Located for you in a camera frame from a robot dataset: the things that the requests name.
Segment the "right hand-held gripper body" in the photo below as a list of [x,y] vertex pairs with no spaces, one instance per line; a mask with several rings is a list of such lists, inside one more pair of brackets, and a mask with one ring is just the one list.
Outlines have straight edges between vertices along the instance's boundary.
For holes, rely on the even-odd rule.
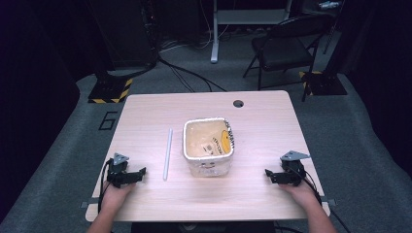
[[306,177],[306,171],[301,160],[307,158],[309,158],[308,154],[294,150],[285,153],[281,157],[281,167],[284,169],[281,183],[298,186]]

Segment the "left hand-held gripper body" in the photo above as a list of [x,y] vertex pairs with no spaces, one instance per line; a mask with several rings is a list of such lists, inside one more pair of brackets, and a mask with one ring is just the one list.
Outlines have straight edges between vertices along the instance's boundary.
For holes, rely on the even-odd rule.
[[117,188],[128,183],[128,159],[128,156],[119,153],[115,153],[114,157],[109,159],[107,181]]

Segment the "person's left hand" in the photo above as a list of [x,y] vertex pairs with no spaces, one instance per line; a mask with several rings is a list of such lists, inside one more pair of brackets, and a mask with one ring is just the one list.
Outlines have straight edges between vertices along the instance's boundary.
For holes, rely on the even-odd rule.
[[135,183],[117,188],[109,182],[104,182],[104,195],[101,203],[101,211],[104,213],[116,213],[120,210],[127,195],[134,189]]

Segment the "person's right hand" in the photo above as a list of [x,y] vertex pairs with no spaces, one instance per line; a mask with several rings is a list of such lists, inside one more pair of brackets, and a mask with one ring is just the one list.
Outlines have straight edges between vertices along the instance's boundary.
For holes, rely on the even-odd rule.
[[319,206],[313,189],[307,183],[301,183],[298,186],[280,184],[279,187],[290,194],[292,199],[306,212]]

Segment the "white straw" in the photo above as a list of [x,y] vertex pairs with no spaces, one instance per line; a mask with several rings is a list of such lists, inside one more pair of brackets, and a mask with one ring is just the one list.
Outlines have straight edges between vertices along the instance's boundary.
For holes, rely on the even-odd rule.
[[173,140],[173,129],[169,128],[168,138],[167,138],[167,145],[166,145],[166,152],[165,152],[165,159],[164,159],[163,176],[162,176],[162,178],[165,182],[168,179],[168,170],[169,170],[169,163],[170,163],[172,140]]

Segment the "white bin with plastic liner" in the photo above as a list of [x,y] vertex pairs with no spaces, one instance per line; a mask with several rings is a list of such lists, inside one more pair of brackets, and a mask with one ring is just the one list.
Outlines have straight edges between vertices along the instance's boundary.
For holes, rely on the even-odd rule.
[[224,117],[192,119],[183,129],[183,152],[194,177],[225,176],[234,154],[234,137]]

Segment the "black folding chair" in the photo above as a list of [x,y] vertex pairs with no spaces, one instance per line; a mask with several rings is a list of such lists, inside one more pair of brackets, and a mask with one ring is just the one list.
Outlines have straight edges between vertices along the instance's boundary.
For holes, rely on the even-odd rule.
[[319,43],[333,24],[329,15],[307,15],[285,19],[275,24],[263,37],[252,40],[255,53],[245,71],[246,77],[258,61],[257,89],[262,90],[262,72],[283,71],[308,67],[302,76],[304,90],[301,101],[309,94],[309,81],[306,75],[312,75]]

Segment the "black yellow striped base plate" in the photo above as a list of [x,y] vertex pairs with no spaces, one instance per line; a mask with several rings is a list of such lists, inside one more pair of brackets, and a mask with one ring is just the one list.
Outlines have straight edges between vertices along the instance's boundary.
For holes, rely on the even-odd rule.
[[322,72],[300,72],[303,81],[304,96],[346,95],[347,91],[336,77],[328,77]]
[[122,102],[131,87],[132,79],[98,81],[88,96],[89,103],[106,104]]

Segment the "white desk frame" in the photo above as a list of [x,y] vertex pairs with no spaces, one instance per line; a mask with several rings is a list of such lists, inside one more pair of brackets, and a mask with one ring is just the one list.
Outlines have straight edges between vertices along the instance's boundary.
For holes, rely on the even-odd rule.
[[213,46],[210,61],[216,64],[219,59],[220,25],[259,25],[276,24],[290,16],[292,0],[287,0],[283,9],[270,10],[220,10],[218,0],[213,0]]

